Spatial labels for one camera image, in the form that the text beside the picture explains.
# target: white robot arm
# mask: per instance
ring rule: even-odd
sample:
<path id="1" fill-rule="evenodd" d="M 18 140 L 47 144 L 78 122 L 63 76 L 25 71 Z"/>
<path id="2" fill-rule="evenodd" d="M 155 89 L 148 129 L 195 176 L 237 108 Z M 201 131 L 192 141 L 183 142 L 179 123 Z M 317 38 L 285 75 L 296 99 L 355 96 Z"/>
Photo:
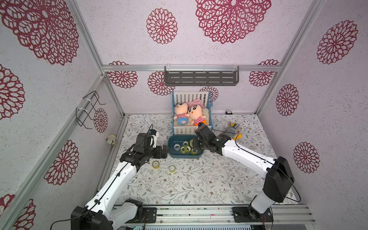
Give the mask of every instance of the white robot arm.
<path id="1" fill-rule="evenodd" d="M 194 149 L 207 149 L 232 158 L 253 169 L 263 178 L 265 184 L 247 209 L 247 216 L 255 222 L 262 222 L 261 216 L 275 202 L 283 202 L 291 183 L 294 182 L 289 164 L 284 158 L 271 158 L 256 153 L 237 144 L 225 134 L 215 136 L 205 125 L 199 125 L 195 133 Z M 156 146 L 157 133 L 150 130 L 150 135 L 139 134 L 136 144 L 132 145 L 120 158 L 113 175 L 102 189 L 84 208 L 76 207 L 71 215 L 71 230 L 83 229 L 81 226 L 94 226 L 93 229 L 116 230 L 129 220 L 140 220 L 142 203 L 129 199 L 118 209 L 112 210 L 123 187 L 150 158 L 166 158 L 167 146 Z"/>

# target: red floral pattern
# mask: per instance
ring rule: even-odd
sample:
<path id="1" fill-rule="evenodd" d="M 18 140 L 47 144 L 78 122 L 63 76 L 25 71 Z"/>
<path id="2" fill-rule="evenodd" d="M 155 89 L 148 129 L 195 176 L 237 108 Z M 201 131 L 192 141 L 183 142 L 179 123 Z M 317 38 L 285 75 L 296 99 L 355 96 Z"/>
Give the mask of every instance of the red floral pattern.
<path id="1" fill-rule="evenodd" d="M 313 145 L 301 142 L 294 149 L 294 161 L 305 173 L 313 173 L 319 167 L 319 154 Z"/>
<path id="2" fill-rule="evenodd" d="M 24 94 L 18 77 L 0 64 L 0 120 L 10 118 L 23 108 Z"/>
<path id="3" fill-rule="evenodd" d="M 196 16 L 205 36 L 214 42 L 234 43 L 263 21 L 271 0 L 196 0 Z"/>
<path id="4" fill-rule="evenodd" d="M 152 10 L 146 22 L 149 36 L 159 44 L 171 42 L 178 31 L 175 17 L 163 8 Z"/>
<path id="5" fill-rule="evenodd" d="M 28 205 L 23 209 L 22 214 L 18 217 L 13 227 L 14 230 L 29 230 L 33 227 L 33 221 L 36 217 L 36 205 L 33 199 L 28 201 Z"/>
<path id="6" fill-rule="evenodd" d="M 64 65 L 77 56 L 77 27 L 63 0 L 3 0 L 0 14 L 37 58 Z"/>
<path id="7" fill-rule="evenodd" d="M 103 108 L 98 108 L 93 116 L 93 123 L 98 132 L 105 132 L 107 129 L 107 114 Z"/>
<path id="8" fill-rule="evenodd" d="M 67 140 L 64 147 L 47 171 L 44 179 L 48 184 L 62 185 L 75 173 L 78 167 L 79 152 L 75 143 Z"/>
<path id="9" fill-rule="evenodd" d="M 123 61 L 113 61 L 110 65 L 128 65 Z M 107 72 L 107 75 L 112 83 L 121 88 L 131 88 L 137 84 L 137 72 L 135 71 L 114 71 Z"/>
<path id="10" fill-rule="evenodd" d="M 157 95 L 169 95 L 175 89 L 175 86 L 165 85 L 165 72 L 156 71 L 148 77 L 148 87 Z"/>
<path id="11" fill-rule="evenodd" d="M 274 59 L 268 59 L 266 61 L 262 61 L 259 65 L 277 65 L 279 61 Z M 272 76 L 272 71 L 252 71 L 249 75 L 249 82 L 254 86 L 264 86 L 267 85 Z"/>
<path id="12" fill-rule="evenodd" d="M 284 85 L 276 98 L 276 108 L 283 116 L 292 114 L 299 103 L 299 92 L 292 84 Z"/>
<path id="13" fill-rule="evenodd" d="M 11 200 L 14 198 L 14 196 L 15 195 L 7 194 L 0 198 L 0 216 L 4 212 L 4 210 L 7 208 Z"/>
<path id="14" fill-rule="evenodd" d="M 199 91 L 201 91 L 201 92 L 210 91 L 211 92 L 211 98 L 212 98 L 212 101 L 213 102 L 216 101 L 217 97 L 219 96 L 219 91 L 215 87 L 213 87 L 213 86 L 203 87 Z"/>
<path id="15" fill-rule="evenodd" d="M 354 46 L 357 39 L 357 25 L 346 20 L 331 27 L 319 42 L 317 58 L 323 64 L 331 64 L 342 59 Z"/>

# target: blue plastic bin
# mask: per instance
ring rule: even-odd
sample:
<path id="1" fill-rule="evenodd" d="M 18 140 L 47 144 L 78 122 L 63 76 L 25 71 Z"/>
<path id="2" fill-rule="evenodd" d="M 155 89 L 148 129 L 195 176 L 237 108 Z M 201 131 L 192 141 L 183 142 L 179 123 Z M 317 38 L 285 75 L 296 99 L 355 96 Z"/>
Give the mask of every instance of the blue plastic bin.
<path id="1" fill-rule="evenodd" d="M 193 138 L 197 138 L 196 135 L 173 135 L 169 138 L 167 142 L 167 146 L 169 148 L 169 154 L 172 158 L 190 158 L 190 159 L 198 159 L 201 157 L 203 150 L 198 149 L 198 153 L 193 155 L 191 152 L 189 153 L 181 153 L 180 150 L 175 150 L 174 145 L 179 144 L 183 146 L 184 141 L 190 142 Z"/>

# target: wall-mounted shelf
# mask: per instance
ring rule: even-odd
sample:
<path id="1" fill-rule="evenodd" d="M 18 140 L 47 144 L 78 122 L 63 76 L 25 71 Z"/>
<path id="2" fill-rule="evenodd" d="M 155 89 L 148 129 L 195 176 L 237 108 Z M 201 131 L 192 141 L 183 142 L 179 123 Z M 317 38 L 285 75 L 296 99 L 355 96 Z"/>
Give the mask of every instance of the wall-mounted shelf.
<path id="1" fill-rule="evenodd" d="M 165 67 L 168 86 L 235 86 L 239 82 L 239 67 L 232 71 L 171 71 Z"/>

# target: keychain plush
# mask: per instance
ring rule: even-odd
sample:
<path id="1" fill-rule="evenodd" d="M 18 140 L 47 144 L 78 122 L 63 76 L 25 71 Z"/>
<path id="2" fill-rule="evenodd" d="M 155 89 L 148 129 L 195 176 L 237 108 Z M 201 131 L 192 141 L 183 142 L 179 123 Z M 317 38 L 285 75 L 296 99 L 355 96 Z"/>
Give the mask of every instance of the keychain plush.
<path id="1" fill-rule="evenodd" d="M 188 104 L 180 102 L 174 108 L 175 113 L 174 120 L 177 120 L 179 125 L 185 125 L 186 123 L 188 123 L 189 117 L 189 114 L 187 112 L 188 112 Z"/>
<path id="2" fill-rule="evenodd" d="M 200 105 L 193 105 L 189 110 L 188 110 L 189 116 L 190 118 L 192 118 L 192 125 L 198 126 L 198 124 L 200 122 L 206 123 L 206 116 L 203 115 L 202 113 L 202 108 Z"/>

